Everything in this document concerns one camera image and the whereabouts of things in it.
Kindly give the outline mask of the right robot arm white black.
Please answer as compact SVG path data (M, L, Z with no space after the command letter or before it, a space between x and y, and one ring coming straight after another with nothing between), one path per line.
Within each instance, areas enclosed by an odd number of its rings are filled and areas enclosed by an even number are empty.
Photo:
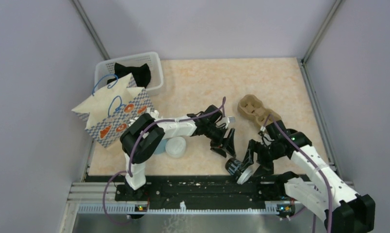
M261 166L288 157L301 167L313 182L310 187L294 172L285 172L275 180L274 195L280 200L289 197L299 201L323 221L329 233L368 233L374 229L375 201L347 185L318 154L302 132L285 128L281 120L262 128L267 131L268 144L250 140L246 155L237 167L235 180L244 184L252 175L254 155Z

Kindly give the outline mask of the brown pulp cup carrier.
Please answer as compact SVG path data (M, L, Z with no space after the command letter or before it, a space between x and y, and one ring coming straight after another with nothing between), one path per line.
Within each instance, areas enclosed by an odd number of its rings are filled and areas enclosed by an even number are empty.
M268 121L265 121L270 114L274 117L275 121L282 120L278 113L265 107L263 102L252 94L247 94L241 98L238 102L237 109L242 117L252 121L258 129L260 129L265 122L265 125L273 122L271 118L269 118Z

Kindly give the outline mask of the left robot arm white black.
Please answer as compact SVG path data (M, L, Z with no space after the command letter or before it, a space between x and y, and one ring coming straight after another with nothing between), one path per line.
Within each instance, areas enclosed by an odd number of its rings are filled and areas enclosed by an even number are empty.
M157 112L139 116L120 136L121 148L126 157L126 189L132 200L145 194L145 163L164 139L178 136L200 136L210 139L210 148L226 157L236 157L234 128L228 128L224 106L210 105L205 111L177 118L160 118Z

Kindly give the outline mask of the single dark plastic cup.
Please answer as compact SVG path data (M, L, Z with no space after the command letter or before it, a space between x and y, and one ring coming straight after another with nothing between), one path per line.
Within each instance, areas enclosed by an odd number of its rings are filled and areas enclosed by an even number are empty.
M238 180L245 171L244 164L236 158L228 159L225 169L235 180Z

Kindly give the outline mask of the stack of white lids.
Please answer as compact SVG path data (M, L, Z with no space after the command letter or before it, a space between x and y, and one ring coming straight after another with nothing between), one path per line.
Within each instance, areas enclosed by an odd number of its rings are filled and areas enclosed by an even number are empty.
M186 152L186 140L181 137L174 137L167 141L165 152L172 158L181 158Z

